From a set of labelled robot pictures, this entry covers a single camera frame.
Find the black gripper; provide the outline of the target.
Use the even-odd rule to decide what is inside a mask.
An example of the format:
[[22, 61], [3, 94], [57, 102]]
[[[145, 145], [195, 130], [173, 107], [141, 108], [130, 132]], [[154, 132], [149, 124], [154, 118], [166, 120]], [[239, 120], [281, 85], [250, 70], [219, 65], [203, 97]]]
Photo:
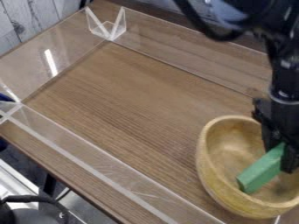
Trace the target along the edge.
[[281, 170], [293, 174], [299, 168], [299, 101], [255, 97], [253, 118], [262, 124], [266, 152], [282, 145]]

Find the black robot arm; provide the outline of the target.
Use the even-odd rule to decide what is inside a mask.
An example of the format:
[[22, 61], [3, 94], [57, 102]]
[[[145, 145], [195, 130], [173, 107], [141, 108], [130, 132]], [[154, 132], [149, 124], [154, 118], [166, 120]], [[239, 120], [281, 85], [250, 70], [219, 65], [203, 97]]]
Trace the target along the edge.
[[281, 170], [299, 169], [299, 0], [210, 0], [217, 19], [266, 44], [273, 68], [269, 97], [254, 100], [265, 145], [283, 143]]

